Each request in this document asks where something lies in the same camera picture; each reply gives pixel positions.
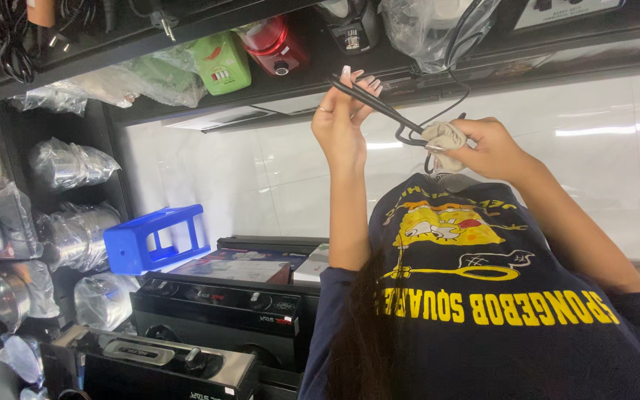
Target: stove knob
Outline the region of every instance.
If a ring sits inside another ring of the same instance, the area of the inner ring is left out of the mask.
[[[189,354],[184,357],[184,365],[187,369],[202,369],[206,366],[206,354],[198,347],[194,347]]]
[[[275,64],[273,65],[273,69],[276,71],[276,75],[280,75],[280,76],[283,76],[290,71],[290,67],[288,66],[288,63],[286,63],[283,60],[276,61]]]
[[[271,303],[273,303],[271,296],[256,292],[251,296],[251,301],[248,302],[248,305],[251,310],[263,311],[270,307]]]
[[[355,50],[360,48],[360,37],[357,35],[357,29],[347,31],[347,50]]]

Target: black appliance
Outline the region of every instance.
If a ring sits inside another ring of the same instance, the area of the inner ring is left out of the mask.
[[[302,295],[275,290],[288,286],[253,288],[234,280],[213,284],[193,276],[153,276],[130,293],[141,336],[254,354],[265,367],[304,369],[315,315],[304,314]]]
[[[257,387],[251,354],[80,325],[40,350],[52,399],[248,400]]]
[[[377,44],[381,25],[372,0],[325,0],[315,6],[345,54],[363,53]]]

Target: silver knob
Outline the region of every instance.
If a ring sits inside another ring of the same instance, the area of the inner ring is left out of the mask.
[[[350,29],[347,31],[347,50],[355,50],[360,48],[360,37],[357,36],[357,29]]]

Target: woman's right hand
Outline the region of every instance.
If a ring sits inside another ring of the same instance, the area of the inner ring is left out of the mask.
[[[453,120],[451,124],[477,143],[474,149],[467,144],[456,150],[445,150],[483,177],[501,179],[515,184],[532,172],[547,170],[540,160],[520,149],[502,123],[493,117],[482,120]]]

